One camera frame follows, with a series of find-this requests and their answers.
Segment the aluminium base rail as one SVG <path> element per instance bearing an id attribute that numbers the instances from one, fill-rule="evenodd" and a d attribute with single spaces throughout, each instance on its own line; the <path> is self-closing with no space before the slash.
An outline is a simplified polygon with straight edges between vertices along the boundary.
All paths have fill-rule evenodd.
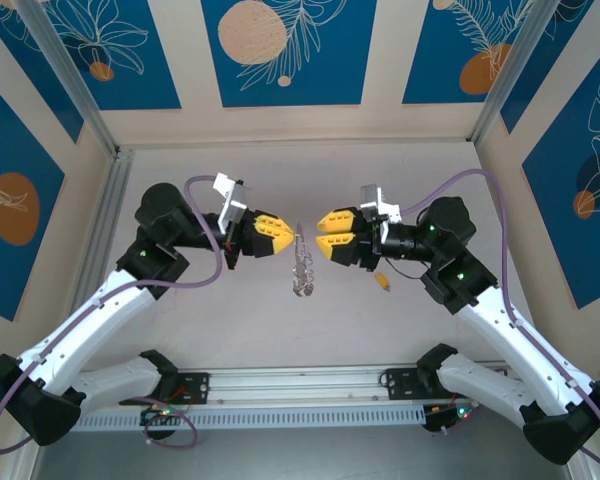
<path id="1" fill-rule="evenodd" d="M 379 374 L 399 366 L 214 369 L 206 406 L 274 408 L 384 405 L 430 400 L 389 399 L 378 383 Z"/>

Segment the blue floral wall poster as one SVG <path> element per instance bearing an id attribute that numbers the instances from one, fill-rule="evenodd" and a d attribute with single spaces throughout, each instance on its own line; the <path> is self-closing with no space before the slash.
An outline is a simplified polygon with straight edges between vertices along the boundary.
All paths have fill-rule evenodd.
<path id="1" fill-rule="evenodd" d="M 600 298 L 600 58 L 523 163 L 577 307 Z"/>
<path id="2" fill-rule="evenodd" d="M 84 119 L 17 12 L 13 0 L 0 0 L 0 38 L 76 144 Z"/>
<path id="3" fill-rule="evenodd" d="M 181 107 L 148 0 L 51 0 L 44 10 L 101 110 Z"/>
<path id="4" fill-rule="evenodd" d="M 0 95 L 0 317 L 16 318 L 64 172 Z"/>
<path id="5" fill-rule="evenodd" d="M 500 110 L 508 134 L 538 92 L 594 0 L 560 0 Z"/>
<path id="6" fill-rule="evenodd" d="M 407 104 L 482 102 L 536 0 L 430 0 Z"/>
<path id="7" fill-rule="evenodd" d="M 355 106 L 377 0 L 201 0 L 224 108 Z"/>

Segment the aluminium frame post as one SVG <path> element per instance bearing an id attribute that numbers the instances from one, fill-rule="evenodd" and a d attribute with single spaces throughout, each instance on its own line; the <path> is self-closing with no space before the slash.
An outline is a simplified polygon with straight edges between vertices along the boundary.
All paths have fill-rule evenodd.
<path id="1" fill-rule="evenodd" d="M 534 0 L 531 4 L 529 15 L 521 25 L 471 131 L 469 140 L 476 148 L 486 140 L 559 3 L 560 0 Z"/>
<path id="2" fill-rule="evenodd" d="M 85 123 L 90 127 L 97 142 L 107 155 L 115 160 L 118 156 L 119 146 L 43 7 L 37 0 L 13 0 L 13 3 L 56 78 L 62 84 Z"/>

